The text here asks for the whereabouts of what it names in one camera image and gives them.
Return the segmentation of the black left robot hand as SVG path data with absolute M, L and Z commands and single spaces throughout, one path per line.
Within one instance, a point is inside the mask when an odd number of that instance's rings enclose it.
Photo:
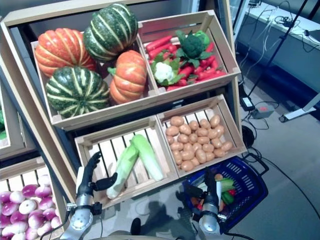
M 99 192 L 102 190 L 107 190 L 112 187 L 117 178 L 118 174 L 114 173 L 111 177 L 102 178 L 93 182 L 93 173 L 98 163 L 100 162 L 100 157 L 102 156 L 101 152 L 96 152 L 88 161 L 87 165 L 84 167 L 82 179 L 80 185 L 77 187 L 76 197 L 78 198 L 81 195 L 87 194 L 94 196 L 94 191 Z

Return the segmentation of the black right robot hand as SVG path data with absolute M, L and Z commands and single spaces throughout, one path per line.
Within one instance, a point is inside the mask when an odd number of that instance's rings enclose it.
M 185 185 L 184 190 L 191 197 L 204 199 L 204 203 L 218 205 L 217 182 L 212 171 L 208 167 L 204 169 L 204 183 L 207 186 L 206 191 L 203 191 L 194 185 L 190 185 L 189 183 Z

